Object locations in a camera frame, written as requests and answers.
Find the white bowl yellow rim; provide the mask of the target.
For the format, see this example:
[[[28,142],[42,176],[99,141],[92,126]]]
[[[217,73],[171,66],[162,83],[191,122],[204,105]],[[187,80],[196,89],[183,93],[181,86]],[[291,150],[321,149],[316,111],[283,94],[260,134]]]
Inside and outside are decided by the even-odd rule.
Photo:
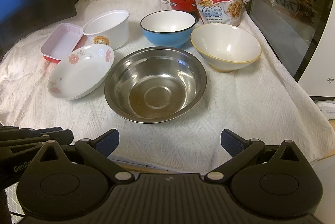
[[[261,44],[247,31],[228,24],[210,23],[195,28],[190,41],[204,60],[218,72],[242,69],[257,61]]]

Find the white plastic cup bowl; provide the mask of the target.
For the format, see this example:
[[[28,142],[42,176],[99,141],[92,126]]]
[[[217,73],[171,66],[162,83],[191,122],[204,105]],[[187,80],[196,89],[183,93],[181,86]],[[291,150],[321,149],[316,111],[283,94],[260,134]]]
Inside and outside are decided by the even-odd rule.
[[[94,44],[105,44],[113,50],[123,47],[129,39],[129,12],[116,9],[97,15],[82,28],[82,33]]]

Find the blue enamel bowl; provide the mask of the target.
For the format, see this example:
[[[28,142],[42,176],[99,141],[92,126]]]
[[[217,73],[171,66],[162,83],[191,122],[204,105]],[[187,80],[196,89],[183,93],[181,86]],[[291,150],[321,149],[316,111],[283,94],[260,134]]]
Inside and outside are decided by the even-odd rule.
[[[187,12],[164,10],[146,15],[140,22],[145,38],[155,46],[181,48],[190,40],[196,18]]]

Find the floral white plate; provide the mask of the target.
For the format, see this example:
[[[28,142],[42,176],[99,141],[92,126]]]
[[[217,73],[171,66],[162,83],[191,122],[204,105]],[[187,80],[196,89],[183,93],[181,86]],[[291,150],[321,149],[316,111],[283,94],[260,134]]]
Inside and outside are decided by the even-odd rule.
[[[88,95],[105,80],[114,58],[112,48],[103,44],[86,45],[74,50],[51,73],[49,93],[65,100]]]

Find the stainless steel bowl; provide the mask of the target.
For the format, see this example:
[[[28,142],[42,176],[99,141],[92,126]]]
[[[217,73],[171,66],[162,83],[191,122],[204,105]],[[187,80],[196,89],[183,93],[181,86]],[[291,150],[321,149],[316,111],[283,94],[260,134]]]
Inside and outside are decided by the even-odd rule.
[[[122,118],[142,124],[182,116],[202,98],[207,75],[192,54],[169,47],[133,52],[109,72],[104,96]]]

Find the white woven tablecloth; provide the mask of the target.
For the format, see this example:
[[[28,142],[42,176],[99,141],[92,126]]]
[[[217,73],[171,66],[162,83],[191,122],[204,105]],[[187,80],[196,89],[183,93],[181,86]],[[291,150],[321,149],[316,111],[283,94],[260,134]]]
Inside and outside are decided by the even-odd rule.
[[[224,129],[270,145],[293,140],[313,163],[334,149],[334,129],[277,59],[262,33],[244,13],[242,29],[254,35],[262,55],[231,73],[206,66],[207,87],[185,115],[160,124],[138,124],[113,112],[103,87],[79,100],[53,97],[47,82],[54,63],[40,48],[54,25],[19,41],[1,61],[1,123],[21,128],[70,129],[75,139],[95,138],[109,129],[120,133],[111,159],[148,164],[176,172],[206,173],[229,160],[221,147]]]

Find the red white rectangular tray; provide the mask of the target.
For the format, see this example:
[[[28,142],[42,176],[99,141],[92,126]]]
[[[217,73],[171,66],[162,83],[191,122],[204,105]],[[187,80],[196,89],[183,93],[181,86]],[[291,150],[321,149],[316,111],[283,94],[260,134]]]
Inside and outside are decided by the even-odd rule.
[[[41,46],[40,53],[45,60],[59,63],[74,50],[82,36],[82,27],[61,23]]]

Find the black microwave oven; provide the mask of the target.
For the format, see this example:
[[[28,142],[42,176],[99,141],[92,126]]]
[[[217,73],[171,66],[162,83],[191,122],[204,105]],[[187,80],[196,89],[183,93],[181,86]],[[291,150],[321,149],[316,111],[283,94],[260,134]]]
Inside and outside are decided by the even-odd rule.
[[[334,0],[251,0],[249,16],[311,97],[334,97]]]

